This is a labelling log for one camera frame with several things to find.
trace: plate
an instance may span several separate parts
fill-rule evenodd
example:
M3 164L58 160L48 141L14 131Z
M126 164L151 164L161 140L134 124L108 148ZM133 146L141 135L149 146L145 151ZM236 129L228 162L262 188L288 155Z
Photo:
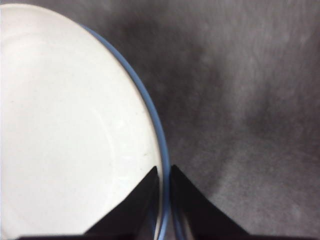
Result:
M157 112L89 31L38 6L1 6L1 239L82 234L153 166L164 236L170 165Z

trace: white plate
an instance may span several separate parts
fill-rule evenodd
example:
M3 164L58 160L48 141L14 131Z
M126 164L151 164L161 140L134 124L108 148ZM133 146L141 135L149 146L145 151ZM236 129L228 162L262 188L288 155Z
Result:
M2 5L1 239L82 234L154 165L152 120L115 57L53 11Z

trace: blue plate rim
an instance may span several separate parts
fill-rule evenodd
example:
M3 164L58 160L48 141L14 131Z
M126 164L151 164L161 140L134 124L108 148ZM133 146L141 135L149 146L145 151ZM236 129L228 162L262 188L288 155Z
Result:
M162 163L162 174L163 174L163 186L162 186L162 219L160 222L160 229L158 234L158 240L163 240L165 238L168 218L169 218L169 209L170 209L170 159L169 159L169 152L166 142L166 137L164 130L162 128L162 124L156 110L156 107L146 89L144 84L142 83L141 79L134 71L134 69L130 66L127 60L121 55L121 53L112 46L107 40L105 40L102 36L100 36L95 31L91 30L87 26L81 25L85 30L87 30L90 34L92 34L96 39L98 39L114 56L115 58L121 63L124 69L128 72L131 79L133 80L134 84L136 85L137 89L139 90L144 103L149 111L150 117L153 122L153 126L155 129L157 141L159 144L159 150L161 155L161 163Z

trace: black prong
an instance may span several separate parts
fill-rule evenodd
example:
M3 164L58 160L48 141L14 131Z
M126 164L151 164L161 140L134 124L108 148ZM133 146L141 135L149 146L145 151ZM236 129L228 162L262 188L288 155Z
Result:
M195 239L201 236L227 237L247 236L248 233L225 215L173 165L170 175L171 204L181 224L184 238L188 231Z

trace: gray carpet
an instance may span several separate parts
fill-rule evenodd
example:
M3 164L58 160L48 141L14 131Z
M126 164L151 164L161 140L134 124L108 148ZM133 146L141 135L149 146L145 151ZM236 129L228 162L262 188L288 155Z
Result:
M244 229L320 238L320 1L8 2L111 42L145 83L171 162Z

